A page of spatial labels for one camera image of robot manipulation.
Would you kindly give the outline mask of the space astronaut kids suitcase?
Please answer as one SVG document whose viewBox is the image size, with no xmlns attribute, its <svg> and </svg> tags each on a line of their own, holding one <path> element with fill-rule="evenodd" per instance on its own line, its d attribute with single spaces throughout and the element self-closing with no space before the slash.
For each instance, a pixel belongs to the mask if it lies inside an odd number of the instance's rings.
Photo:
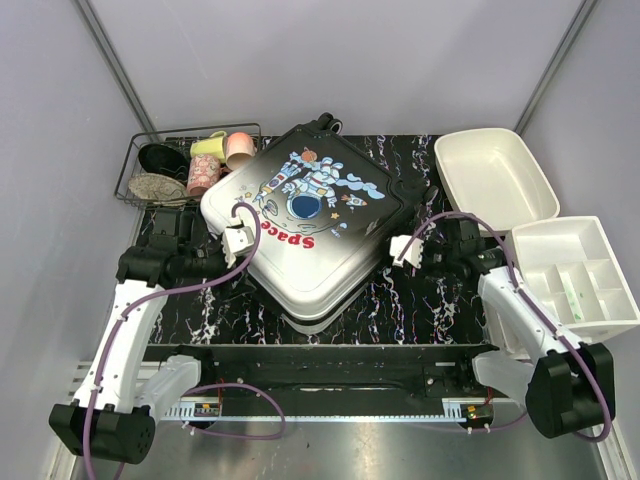
<svg viewBox="0 0 640 480">
<path fill-rule="evenodd" d="M 234 207 L 261 233 L 249 279 L 260 302 L 306 335 L 327 328 L 366 287 L 428 190 L 420 174 L 394 175 L 340 129 L 330 113 L 293 127 L 200 202 L 210 233 L 231 226 Z"/>
</svg>

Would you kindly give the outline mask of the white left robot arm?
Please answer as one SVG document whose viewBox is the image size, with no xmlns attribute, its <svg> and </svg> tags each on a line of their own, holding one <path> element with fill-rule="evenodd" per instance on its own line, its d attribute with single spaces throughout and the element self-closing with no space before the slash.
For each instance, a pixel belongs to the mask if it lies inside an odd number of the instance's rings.
<svg viewBox="0 0 640 480">
<path fill-rule="evenodd" d="M 138 372 L 167 292 L 187 279 L 217 278 L 227 270 L 223 254 L 208 257 L 191 246 L 192 211 L 161 208 L 149 236 L 128 248 L 116 273 L 114 305 L 88 374 L 68 404 L 56 404 L 49 425 L 66 448 L 85 456 L 139 464 L 156 425 L 189 390 L 215 386 L 213 355 L 180 345 L 145 383 Z"/>
</svg>

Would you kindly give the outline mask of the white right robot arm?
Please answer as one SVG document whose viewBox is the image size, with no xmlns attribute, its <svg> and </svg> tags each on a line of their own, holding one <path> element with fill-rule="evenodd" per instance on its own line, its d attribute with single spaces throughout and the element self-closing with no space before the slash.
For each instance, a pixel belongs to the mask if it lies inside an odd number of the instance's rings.
<svg viewBox="0 0 640 480">
<path fill-rule="evenodd" d="M 470 220 L 494 237 L 506 265 L 479 276 L 478 294 L 520 340 L 529 362 L 489 350 L 454 371 L 454 384 L 466 396 L 490 387 L 523 406 L 546 438 L 565 434 L 599 443 L 608 438 L 616 413 L 614 360 L 601 343 L 587 343 L 562 326 L 525 285 L 513 254 L 487 222 L 470 213 L 443 212 L 425 220 L 407 245 L 444 218 Z"/>
</svg>

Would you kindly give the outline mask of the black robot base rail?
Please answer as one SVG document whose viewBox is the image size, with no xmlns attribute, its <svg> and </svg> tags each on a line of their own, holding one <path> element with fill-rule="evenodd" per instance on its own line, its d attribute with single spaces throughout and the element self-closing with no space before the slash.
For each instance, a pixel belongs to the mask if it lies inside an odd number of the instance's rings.
<svg viewBox="0 0 640 480">
<path fill-rule="evenodd" d="M 160 365 L 174 353 L 204 355 L 203 381 L 221 383 L 224 414 L 268 411 L 255 386 L 289 415 L 337 415 L 365 406 L 385 412 L 418 409 L 442 398 L 497 400 L 502 393 L 473 380 L 469 356 L 486 346 L 400 345 L 150 345 L 147 363 Z"/>
</svg>

